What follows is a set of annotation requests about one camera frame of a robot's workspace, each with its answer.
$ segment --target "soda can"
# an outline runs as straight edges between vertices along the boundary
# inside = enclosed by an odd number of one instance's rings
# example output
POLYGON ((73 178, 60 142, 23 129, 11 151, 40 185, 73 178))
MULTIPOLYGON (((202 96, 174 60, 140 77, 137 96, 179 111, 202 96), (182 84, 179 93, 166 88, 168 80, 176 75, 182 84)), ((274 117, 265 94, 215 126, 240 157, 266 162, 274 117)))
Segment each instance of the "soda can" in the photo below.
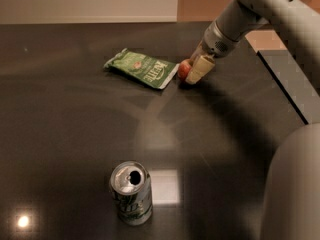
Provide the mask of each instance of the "soda can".
POLYGON ((128 161, 118 165, 111 174, 109 187, 121 220, 137 226, 150 218, 151 178, 141 164, 128 161))

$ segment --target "silver can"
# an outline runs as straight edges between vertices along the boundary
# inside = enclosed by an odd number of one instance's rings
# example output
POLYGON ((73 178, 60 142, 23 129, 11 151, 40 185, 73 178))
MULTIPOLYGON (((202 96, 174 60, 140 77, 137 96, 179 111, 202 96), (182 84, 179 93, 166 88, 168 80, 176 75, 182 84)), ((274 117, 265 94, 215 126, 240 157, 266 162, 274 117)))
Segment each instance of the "silver can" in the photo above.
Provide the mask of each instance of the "silver can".
POLYGON ((128 161, 112 172, 110 191, 119 217, 132 226, 146 222, 152 214, 151 178, 139 163, 128 161))

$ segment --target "green chip bag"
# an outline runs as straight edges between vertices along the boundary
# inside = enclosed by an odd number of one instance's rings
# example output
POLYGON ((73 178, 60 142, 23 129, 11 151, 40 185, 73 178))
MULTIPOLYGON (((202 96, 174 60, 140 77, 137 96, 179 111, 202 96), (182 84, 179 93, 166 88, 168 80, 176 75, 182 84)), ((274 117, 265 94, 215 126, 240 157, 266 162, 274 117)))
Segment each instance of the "green chip bag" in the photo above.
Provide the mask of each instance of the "green chip bag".
POLYGON ((179 64, 159 60, 124 49, 104 65, 116 68, 155 89, 164 89, 178 70, 179 64))

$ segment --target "bright light spot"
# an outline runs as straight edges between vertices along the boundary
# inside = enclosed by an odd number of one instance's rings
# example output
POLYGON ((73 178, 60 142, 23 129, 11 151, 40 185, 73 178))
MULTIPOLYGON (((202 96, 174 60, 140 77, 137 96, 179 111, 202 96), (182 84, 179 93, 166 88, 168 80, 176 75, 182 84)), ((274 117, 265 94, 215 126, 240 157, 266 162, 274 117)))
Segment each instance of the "bright light spot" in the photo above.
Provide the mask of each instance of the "bright light spot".
POLYGON ((179 204, 177 170, 153 170, 151 176, 152 202, 154 205, 179 204))
POLYGON ((22 216, 18 220, 18 226, 20 228, 25 228, 29 225, 29 217, 28 216, 22 216))

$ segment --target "can top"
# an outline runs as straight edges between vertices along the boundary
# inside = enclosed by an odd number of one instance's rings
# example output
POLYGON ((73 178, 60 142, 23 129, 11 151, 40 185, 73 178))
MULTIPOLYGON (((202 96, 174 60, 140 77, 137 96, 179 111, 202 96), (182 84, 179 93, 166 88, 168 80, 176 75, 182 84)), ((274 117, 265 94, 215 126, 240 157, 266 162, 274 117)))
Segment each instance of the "can top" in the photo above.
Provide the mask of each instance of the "can top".
POLYGON ((123 195, 137 193, 146 179, 146 170, 136 162, 124 162, 112 172, 110 184, 112 188, 123 195))

